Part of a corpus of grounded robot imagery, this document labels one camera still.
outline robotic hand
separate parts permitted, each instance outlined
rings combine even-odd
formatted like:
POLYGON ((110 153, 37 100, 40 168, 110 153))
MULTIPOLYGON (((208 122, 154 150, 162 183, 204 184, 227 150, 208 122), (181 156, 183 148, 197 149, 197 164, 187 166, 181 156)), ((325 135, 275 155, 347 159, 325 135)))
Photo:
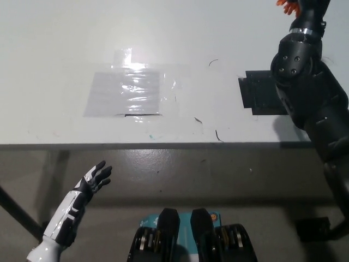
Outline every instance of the robotic hand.
POLYGON ((279 5, 286 4, 285 12, 288 14, 290 10, 295 10, 297 14, 295 4, 300 11, 291 25, 290 33, 279 44, 271 71, 276 80, 279 98, 294 124, 305 130, 313 142, 324 162, 324 174, 334 198, 348 219, 348 97, 321 60, 321 39, 326 28, 323 17, 329 2, 330 0, 278 1, 279 5))
POLYGON ((59 262, 62 251, 75 240, 85 206, 102 186, 110 183, 112 167, 102 170, 104 165, 102 161, 91 168, 65 196, 44 232, 42 243, 30 252, 27 261, 59 262))

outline gray floor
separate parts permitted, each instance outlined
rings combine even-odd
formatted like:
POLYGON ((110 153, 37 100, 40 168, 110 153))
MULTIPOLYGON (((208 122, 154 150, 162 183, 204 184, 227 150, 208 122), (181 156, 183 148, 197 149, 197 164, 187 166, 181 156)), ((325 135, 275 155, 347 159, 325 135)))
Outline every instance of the gray floor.
MULTIPOLYGON (((38 221, 105 159, 112 183, 90 203, 76 242, 61 261, 126 261, 138 222, 163 207, 219 210, 242 223, 259 261, 347 261, 349 238, 303 245, 293 221, 342 219, 311 149, 0 152, 0 183, 38 221)), ((0 208, 0 261, 24 261, 36 244, 0 208)))

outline transparent plastic sheet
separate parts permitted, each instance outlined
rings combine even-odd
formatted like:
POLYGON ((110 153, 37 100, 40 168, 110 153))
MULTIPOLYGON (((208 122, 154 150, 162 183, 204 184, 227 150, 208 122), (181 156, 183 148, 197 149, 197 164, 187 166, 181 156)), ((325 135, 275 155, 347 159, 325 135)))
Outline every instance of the transparent plastic sheet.
POLYGON ((108 69, 93 78, 86 117, 177 114, 177 73, 168 67, 131 61, 132 49, 116 50, 108 69))

